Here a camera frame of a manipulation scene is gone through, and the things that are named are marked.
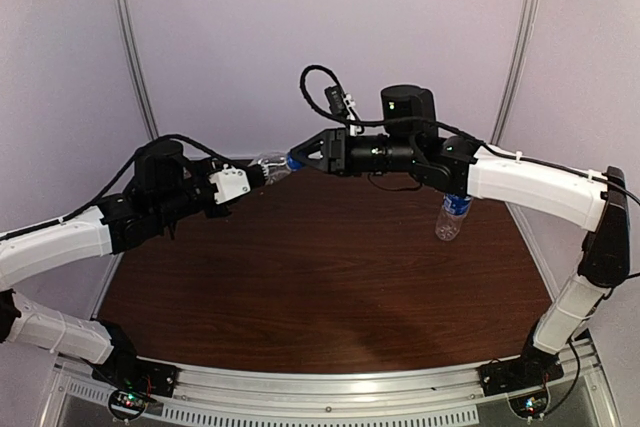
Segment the Pepsi bottle blue label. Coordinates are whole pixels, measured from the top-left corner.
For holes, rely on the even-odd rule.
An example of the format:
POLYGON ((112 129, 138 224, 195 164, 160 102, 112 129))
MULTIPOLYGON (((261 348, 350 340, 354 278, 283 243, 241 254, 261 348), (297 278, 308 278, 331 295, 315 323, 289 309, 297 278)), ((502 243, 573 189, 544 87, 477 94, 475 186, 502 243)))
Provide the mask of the Pepsi bottle blue label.
POLYGON ((250 162, 250 166, 258 166, 260 168, 266 185, 277 183, 304 167, 303 164, 294 160, 289 153, 284 152, 258 155, 250 162))

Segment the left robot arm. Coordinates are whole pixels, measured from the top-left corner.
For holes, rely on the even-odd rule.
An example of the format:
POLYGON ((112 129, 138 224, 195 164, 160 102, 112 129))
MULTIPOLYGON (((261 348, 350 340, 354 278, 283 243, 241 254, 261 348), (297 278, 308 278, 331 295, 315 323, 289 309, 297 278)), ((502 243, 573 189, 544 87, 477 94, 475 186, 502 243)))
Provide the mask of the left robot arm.
POLYGON ((203 212, 227 215, 229 204, 267 182, 264 167, 242 165, 210 152, 192 161, 188 138, 169 135, 135 151, 134 176, 123 192, 104 187, 93 200, 62 217, 1 236, 1 339, 102 365, 127 347, 115 328, 39 305, 15 291, 37 274, 86 258, 120 254, 203 212))

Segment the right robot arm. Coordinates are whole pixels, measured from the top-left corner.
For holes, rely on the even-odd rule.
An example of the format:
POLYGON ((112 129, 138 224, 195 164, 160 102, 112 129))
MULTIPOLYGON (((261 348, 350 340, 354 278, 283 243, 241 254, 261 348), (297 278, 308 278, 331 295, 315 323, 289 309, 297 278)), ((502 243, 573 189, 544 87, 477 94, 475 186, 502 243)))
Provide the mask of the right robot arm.
POLYGON ((502 151, 462 132, 439 136, 430 90, 395 85, 381 92, 384 133, 352 135, 347 96, 329 87, 328 117, 339 122, 294 147, 297 164, 338 176, 407 173, 419 183, 461 198, 519 205, 567 220, 586 233, 576 273, 540 318, 522 355, 556 356, 630 273, 628 193, 621 170, 580 171, 502 151))

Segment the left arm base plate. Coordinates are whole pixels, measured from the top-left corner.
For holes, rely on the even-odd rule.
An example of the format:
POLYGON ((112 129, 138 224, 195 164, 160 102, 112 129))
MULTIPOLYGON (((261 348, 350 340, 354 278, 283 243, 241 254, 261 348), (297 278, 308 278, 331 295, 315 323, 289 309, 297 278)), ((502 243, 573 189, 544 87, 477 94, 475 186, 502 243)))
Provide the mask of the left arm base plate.
POLYGON ((86 361, 86 364, 91 368, 93 379, 114 388, 108 395, 107 409, 116 421, 126 425, 170 399, 179 373, 175 365, 140 358, 122 363, 86 361))

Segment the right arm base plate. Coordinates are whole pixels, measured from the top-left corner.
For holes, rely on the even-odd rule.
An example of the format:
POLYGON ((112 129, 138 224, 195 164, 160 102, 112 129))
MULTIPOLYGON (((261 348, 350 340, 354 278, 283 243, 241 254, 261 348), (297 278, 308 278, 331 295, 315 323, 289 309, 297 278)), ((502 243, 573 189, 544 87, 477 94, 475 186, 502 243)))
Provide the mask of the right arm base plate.
POLYGON ((518 356, 492 359, 477 368, 485 397, 506 395, 511 411, 524 420, 542 419, 550 407, 548 384, 562 379, 564 370, 557 360, 546 365, 518 356))

